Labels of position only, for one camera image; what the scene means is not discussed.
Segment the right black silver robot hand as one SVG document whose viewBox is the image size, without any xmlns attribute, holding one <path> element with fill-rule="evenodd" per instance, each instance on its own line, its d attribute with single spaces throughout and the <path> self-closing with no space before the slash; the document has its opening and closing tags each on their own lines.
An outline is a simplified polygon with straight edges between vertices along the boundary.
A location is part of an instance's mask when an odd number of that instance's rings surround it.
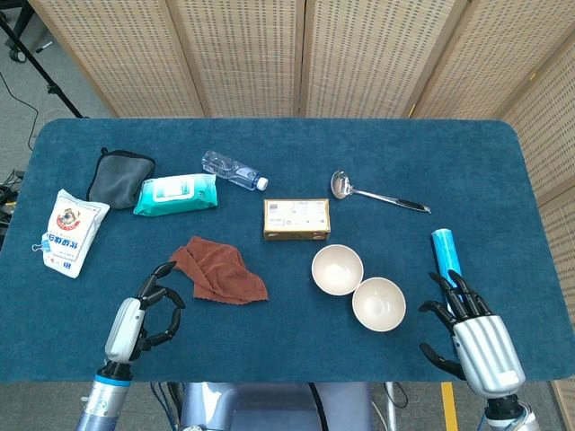
<svg viewBox="0 0 575 431">
<path fill-rule="evenodd" d="M 450 307 L 426 301 L 419 311 L 435 313 L 447 328 L 458 359 L 445 359 L 424 342 L 420 343 L 423 355 L 487 400 L 516 394 L 526 376 L 504 321 L 453 269 L 448 277 L 433 272 L 429 276 L 443 290 Z"/>
</svg>

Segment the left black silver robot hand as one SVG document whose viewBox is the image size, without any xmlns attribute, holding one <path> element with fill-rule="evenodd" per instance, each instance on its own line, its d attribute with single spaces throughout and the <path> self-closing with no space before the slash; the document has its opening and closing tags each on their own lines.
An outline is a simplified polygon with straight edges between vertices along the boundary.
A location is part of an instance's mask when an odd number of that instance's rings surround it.
<svg viewBox="0 0 575 431">
<path fill-rule="evenodd" d="M 131 364 L 142 351 L 149 351 L 171 340 L 180 328 L 181 311 L 185 302 L 171 288 L 159 286 L 157 280 L 169 275 L 176 266 L 175 261 L 159 265 L 144 281 L 135 296 L 125 299 L 120 305 L 107 338 L 104 351 L 106 357 L 117 364 Z M 168 328 L 148 336 L 144 327 L 146 312 L 163 298 L 175 305 Z"/>
</svg>

